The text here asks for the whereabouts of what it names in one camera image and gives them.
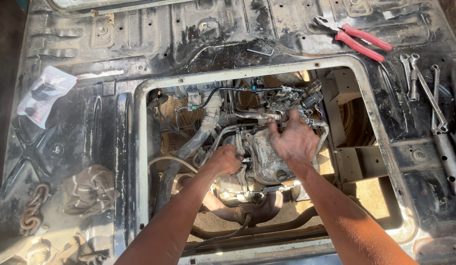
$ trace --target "pliers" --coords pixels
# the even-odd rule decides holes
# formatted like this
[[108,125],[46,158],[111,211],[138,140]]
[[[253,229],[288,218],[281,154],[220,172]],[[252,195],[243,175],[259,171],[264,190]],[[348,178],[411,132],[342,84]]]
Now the pliers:
[[381,54],[378,54],[375,51],[372,51],[369,48],[364,47],[363,45],[359,44],[357,41],[353,40],[349,35],[366,40],[376,46],[389,51],[393,48],[391,44],[386,41],[383,41],[370,33],[366,33],[365,31],[355,29],[348,24],[340,25],[334,20],[327,19],[320,15],[315,15],[314,21],[321,27],[326,28],[330,32],[336,33],[334,37],[335,40],[341,40],[349,47],[354,49],[355,51],[374,59],[377,62],[383,62],[385,57]]

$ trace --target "chain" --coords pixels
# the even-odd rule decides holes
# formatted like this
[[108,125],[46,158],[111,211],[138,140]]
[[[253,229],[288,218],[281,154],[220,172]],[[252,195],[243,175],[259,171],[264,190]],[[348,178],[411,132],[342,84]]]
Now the chain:
[[34,194],[25,203],[27,209],[24,210],[20,217],[19,234],[29,236],[42,225],[40,216],[40,207],[48,198],[50,187],[48,184],[39,184],[34,191]]

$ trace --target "box wrench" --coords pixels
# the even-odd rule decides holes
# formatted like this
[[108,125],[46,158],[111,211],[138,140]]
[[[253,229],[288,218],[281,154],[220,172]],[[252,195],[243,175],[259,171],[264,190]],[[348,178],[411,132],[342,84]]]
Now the box wrench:
[[416,86],[410,86],[411,69],[409,67],[409,55],[400,55],[400,61],[405,68],[406,85],[408,86],[408,100],[411,102],[416,101],[419,99],[419,94],[416,92]]
[[[438,65],[432,65],[431,71],[434,71],[434,99],[436,103],[439,102],[439,81],[440,81],[440,69]],[[441,133],[437,128],[436,113],[432,110],[431,117],[431,132],[436,141],[437,151],[440,155],[443,168],[447,174],[447,180],[450,184],[452,194],[456,196],[456,155],[454,148],[450,143],[449,135]]]
[[431,102],[432,108],[434,111],[436,111],[437,118],[439,119],[439,125],[437,126],[437,129],[440,130],[442,133],[446,133],[448,131],[447,128],[447,120],[443,116],[442,111],[439,108],[439,105],[437,105],[436,100],[434,99],[434,96],[431,93],[431,90],[429,89],[428,85],[426,84],[426,81],[424,80],[424,77],[422,76],[421,72],[419,71],[418,66],[416,65],[416,62],[419,59],[419,55],[416,53],[413,53],[411,55],[411,66],[413,67],[414,70],[418,73],[418,80],[421,83],[422,88],[424,89],[424,93],[426,94],[427,98]]

